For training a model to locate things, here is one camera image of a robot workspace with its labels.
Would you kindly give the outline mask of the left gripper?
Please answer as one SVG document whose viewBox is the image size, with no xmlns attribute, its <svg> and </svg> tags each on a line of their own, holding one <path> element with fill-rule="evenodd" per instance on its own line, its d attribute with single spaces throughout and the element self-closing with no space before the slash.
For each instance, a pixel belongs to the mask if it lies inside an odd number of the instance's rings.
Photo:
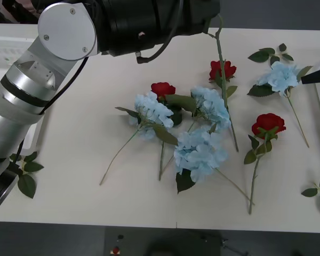
<svg viewBox="0 0 320 256">
<path fill-rule="evenodd" d="M 165 40 L 178 17 L 179 1 L 159 2 L 159 38 Z M 220 12 L 219 1 L 184 1 L 175 36 L 207 32 L 211 20 Z"/>
</svg>

